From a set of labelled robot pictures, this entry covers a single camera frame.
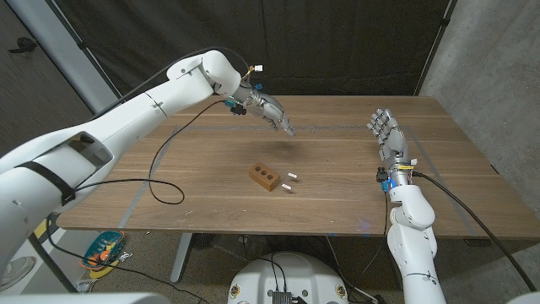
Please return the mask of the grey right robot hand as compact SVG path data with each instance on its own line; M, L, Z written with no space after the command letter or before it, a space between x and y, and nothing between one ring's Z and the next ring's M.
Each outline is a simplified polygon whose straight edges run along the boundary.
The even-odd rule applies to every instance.
M412 166L408 142L392 112L388 108L377 109L366 127L375 135L380 149L379 156L392 186L411 184L412 170L401 168Z

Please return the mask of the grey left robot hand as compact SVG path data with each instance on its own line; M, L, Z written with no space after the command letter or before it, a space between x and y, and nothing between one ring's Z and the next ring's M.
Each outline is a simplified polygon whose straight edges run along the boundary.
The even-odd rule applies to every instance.
M231 97L253 116L268 122L273 129L283 129L288 135L295 136L284 108L272 96L253 88L239 87Z

